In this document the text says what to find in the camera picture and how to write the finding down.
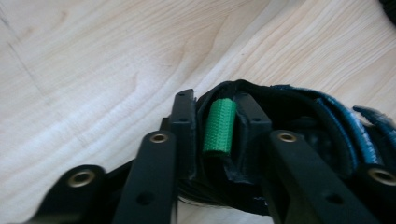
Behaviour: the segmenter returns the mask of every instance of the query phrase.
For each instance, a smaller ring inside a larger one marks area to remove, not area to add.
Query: hole
[[[67,184],[72,188],[80,188],[90,184],[95,179],[95,173],[91,170],[82,170],[72,175]]]
[[[280,140],[284,141],[284,142],[295,142],[297,141],[297,138],[289,133],[280,133],[277,136]]]
[[[329,203],[335,203],[335,204],[343,204],[344,200],[341,198],[338,194],[329,194],[325,196],[325,199]]]
[[[137,203],[139,203],[140,205],[149,205],[152,202],[154,202],[154,194],[150,193],[150,192],[143,192],[140,193],[137,197],[136,197],[136,201]]]
[[[378,168],[371,168],[368,171],[369,176],[381,184],[396,186],[396,176],[390,172]]]
[[[157,133],[152,135],[149,140],[153,143],[162,143],[168,140],[168,136],[166,134]]]

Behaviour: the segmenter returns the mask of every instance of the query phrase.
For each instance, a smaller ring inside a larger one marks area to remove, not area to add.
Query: wood grain
[[[289,83],[396,118],[396,29],[374,0],[0,0],[0,19],[0,223],[29,218],[72,167],[132,159],[185,89]]]

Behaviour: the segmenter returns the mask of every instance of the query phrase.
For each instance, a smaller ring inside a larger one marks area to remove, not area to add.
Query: brass grommet
[[[369,176],[381,184],[396,186],[396,176],[390,172],[378,168],[371,168],[368,171]]]
[[[280,140],[284,141],[284,142],[295,142],[297,141],[297,137],[289,134],[289,133],[280,133],[277,138],[279,138]]]
[[[67,184],[72,188],[79,188],[90,184],[95,179],[95,173],[91,170],[82,170],[72,175]]]
[[[149,140],[153,143],[166,142],[168,140],[168,135],[163,134],[163,133],[157,133],[157,134],[152,135]]]

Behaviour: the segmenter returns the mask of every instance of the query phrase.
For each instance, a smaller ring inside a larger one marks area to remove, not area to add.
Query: wooden table
[[[176,92],[291,84],[396,119],[396,29],[372,1],[0,1],[0,223],[81,164],[111,171]],[[179,223],[271,223],[181,204]]]

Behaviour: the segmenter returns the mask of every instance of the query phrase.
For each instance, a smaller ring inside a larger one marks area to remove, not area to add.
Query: green ribbed component
[[[206,156],[230,155],[235,113],[236,103],[230,99],[219,99],[210,106],[204,138]]]

